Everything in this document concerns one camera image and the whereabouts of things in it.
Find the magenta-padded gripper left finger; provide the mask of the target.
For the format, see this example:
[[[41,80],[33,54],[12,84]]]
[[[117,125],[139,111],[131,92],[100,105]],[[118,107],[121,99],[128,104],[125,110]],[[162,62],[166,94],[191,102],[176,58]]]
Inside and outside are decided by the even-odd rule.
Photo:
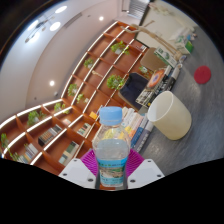
[[[89,150],[80,159],[73,158],[59,176],[81,187],[94,189],[98,176],[94,150]]]

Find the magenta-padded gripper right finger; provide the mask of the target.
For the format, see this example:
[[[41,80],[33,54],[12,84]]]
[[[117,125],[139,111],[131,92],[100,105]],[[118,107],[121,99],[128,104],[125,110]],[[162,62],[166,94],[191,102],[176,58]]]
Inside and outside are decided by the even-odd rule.
[[[126,163],[127,188],[135,189],[164,177],[164,174],[152,159],[144,159],[131,149]]]

